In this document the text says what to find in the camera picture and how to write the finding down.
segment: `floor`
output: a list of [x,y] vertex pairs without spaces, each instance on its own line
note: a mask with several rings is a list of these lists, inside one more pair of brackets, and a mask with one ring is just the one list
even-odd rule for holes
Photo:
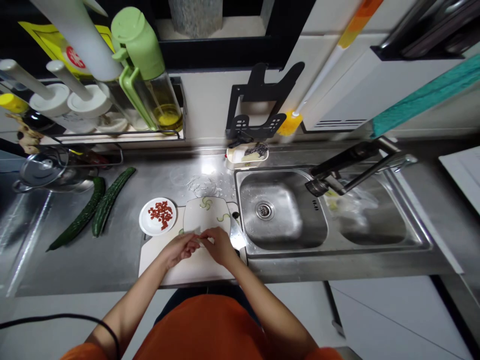
[[[269,284],[268,288],[292,311],[320,347],[345,347],[331,324],[331,306],[322,282]],[[174,289],[158,290],[123,359],[132,359]],[[77,313],[102,318],[123,292],[34,296],[0,301],[0,321],[57,313]],[[18,325],[0,332],[0,359],[54,360],[82,343],[94,324],[84,320],[57,319]]]

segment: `chopped red pepper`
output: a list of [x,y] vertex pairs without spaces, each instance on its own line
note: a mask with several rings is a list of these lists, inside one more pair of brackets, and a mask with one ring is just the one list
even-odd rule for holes
[[167,201],[155,203],[155,208],[151,207],[148,210],[148,213],[151,215],[150,219],[158,219],[158,222],[161,222],[161,229],[166,229],[168,227],[169,221],[173,218],[172,208],[167,206]]

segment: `yellow brush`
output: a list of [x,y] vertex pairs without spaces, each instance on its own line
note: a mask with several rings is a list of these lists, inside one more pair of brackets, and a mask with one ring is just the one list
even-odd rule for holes
[[333,49],[325,65],[321,68],[320,72],[316,76],[315,81],[310,86],[310,89],[308,89],[308,92],[301,100],[300,105],[298,105],[295,111],[289,111],[286,113],[286,119],[278,129],[278,134],[282,136],[290,136],[295,132],[295,130],[297,130],[300,123],[304,119],[300,114],[300,111],[315,90],[317,90],[330,70],[338,62],[344,51],[348,49],[348,47],[354,42],[354,40],[357,38],[357,35],[360,34],[383,1],[384,0],[363,0],[360,7],[356,11],[355,16],[351,19],[350,23],[343,32],[338,44],[335,46],[335,49]]

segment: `person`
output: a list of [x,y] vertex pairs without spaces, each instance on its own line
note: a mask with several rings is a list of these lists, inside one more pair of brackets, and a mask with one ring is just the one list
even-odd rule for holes
[[335,349],[317,346],[300,321],[238,257],[228,234],[215,227],[200,236],[175,237],[103,318],[118,338],[119,355],[113,337],[97,325],[85,343],[62,360],[121,358],[165,274],[192,256],[200,247],[197,240],[235,277],[247,304],[211,293],[184,299],[160,314],[135,359],[342,359]]

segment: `vent grille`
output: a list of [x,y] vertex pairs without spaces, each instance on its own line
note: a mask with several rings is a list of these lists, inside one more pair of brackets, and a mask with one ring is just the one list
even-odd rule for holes
[[362,124],[366,123],[368,120],[320,120],[313,126],[313,131],[321,130],[333,130],[333,131],[342,131],[342,130],[355,130],[360,127]]

